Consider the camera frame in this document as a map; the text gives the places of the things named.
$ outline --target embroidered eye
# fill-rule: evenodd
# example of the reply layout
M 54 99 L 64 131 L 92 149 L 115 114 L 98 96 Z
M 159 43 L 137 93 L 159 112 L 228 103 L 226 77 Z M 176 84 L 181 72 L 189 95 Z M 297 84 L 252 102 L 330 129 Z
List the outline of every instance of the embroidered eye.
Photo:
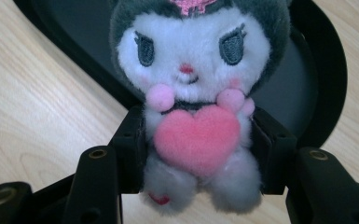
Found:
M 154 61 L 154 44 L 149 37 L 135 32 L 135 42 L 138 45 L 139 63 L 145 67 L 152 65 Z
M 223 35 L 219 40 L 220 56 L 229 65 L 236 65 L 243 57 L 243 38 L 246 34 L 241 27 Z

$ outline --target black tray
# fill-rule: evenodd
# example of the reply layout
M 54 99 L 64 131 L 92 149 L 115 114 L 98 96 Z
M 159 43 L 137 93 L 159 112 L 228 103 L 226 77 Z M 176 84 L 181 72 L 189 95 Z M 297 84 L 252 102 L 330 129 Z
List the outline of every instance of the black tray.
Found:
M 144 100 L 117 78 L 108 44 L 111 0 L 14 0 L 27 18 L 113 97 L 130 108 Z M 345 101 L 347 67 L 338 35 L 311 0 L 293 0 L 292 34 L 283 61 L 252 97 L 298 138 L 320 147 Z

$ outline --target wood grain surface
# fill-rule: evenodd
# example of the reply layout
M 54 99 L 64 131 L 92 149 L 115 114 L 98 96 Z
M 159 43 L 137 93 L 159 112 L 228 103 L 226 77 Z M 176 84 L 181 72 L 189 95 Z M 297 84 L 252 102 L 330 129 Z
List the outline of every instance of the wood grain surface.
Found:
M 315 0 L 341 38 L 348 94 L 324 144 L 359 182 L 359 0 Z M 0 184 L 33 191 L 76 170 L 82 151 L 106 145 L 126 115 L 115 99 L 46 39 L 11 0 L 0 0 Z M 177 217 L 161 217 L 123 195 L 125 223 L 289 223 L 284 196 L 265 196 L 250 215 L 217 213 L 207 195 Z

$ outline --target kuromi plush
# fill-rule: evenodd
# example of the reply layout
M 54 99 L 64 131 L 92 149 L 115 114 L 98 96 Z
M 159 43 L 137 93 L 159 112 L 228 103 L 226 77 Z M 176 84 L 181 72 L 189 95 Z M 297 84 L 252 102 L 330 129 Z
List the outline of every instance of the kuromi plush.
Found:
M 143 194 L 177 214 L 201 190 L 217 210 L 260 204 L 249 147 L 249 94 L 270 76 L 290 33 L 289 0 L 119 0 L 112 61 L 145 96 Z

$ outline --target pink heart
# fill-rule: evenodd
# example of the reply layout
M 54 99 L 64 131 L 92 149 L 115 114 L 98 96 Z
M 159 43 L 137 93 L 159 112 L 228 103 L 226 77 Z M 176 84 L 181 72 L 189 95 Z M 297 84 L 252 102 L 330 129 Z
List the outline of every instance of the pink heart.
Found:
M 212 175 L 240 142 L 236 116 L 217 105 L 191 115 L 174 110 L 158 126 L 154 143 L 168 164 L 197 176 Z

